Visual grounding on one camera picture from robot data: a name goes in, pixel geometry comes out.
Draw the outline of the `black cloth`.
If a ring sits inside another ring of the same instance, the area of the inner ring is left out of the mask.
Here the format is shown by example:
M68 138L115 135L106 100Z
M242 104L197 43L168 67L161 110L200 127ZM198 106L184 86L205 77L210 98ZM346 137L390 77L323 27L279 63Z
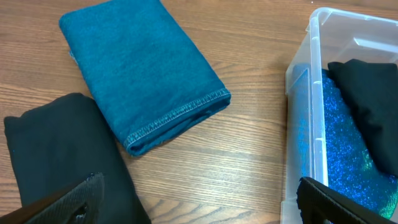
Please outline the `black cloth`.
M348 105L377 169L397 177L397 65L330 62L328 77Z
M5 117L4 127L23 206L102 173L99 223L151 222L93 99L71 93L20 117Z

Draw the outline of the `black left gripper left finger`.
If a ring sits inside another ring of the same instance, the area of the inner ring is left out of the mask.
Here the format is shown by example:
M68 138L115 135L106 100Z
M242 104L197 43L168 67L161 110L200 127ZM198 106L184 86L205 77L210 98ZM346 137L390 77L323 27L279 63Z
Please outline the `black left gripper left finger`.
M90 174L81 182L1 217L1 224L92 224L104 199L104 176Z

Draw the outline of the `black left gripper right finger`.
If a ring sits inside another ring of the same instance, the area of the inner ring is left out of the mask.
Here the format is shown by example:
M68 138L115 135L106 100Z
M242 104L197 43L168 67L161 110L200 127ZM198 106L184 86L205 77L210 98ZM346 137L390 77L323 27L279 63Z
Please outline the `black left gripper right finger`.
M303 224L396 224L310 177L302 177L297 205Z

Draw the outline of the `blue glitter cloth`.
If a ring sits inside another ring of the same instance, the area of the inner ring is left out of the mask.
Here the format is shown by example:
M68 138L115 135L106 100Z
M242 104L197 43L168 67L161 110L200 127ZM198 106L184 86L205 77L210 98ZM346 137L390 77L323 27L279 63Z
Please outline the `blue glitter cloth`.
M291 143L303 162L300 170L307 176L307 65L296 65L293 73L299 78L289 94L289 110L296 119L289 132ZM333 80L328 78L327 70L322 71L322 83L329 187L384 218L392 218L397 205L397 179L376 169L349 108Z

